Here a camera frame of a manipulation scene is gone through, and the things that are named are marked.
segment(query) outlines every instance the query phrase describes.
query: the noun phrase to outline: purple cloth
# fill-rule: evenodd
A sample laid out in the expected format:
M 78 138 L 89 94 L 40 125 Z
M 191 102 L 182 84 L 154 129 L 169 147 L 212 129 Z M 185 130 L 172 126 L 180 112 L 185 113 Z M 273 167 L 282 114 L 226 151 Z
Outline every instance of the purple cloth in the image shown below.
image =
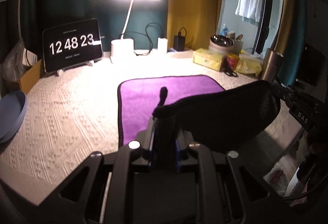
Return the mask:
M 118 88 L 120 146 L 134 140 L 139 131 L 147 128 L 159 103 L 162 87 L 168 89 L 165 104 L 188 96 L 224 91 L 215 80 L 205 75 L 135 79 L 121 83 Z

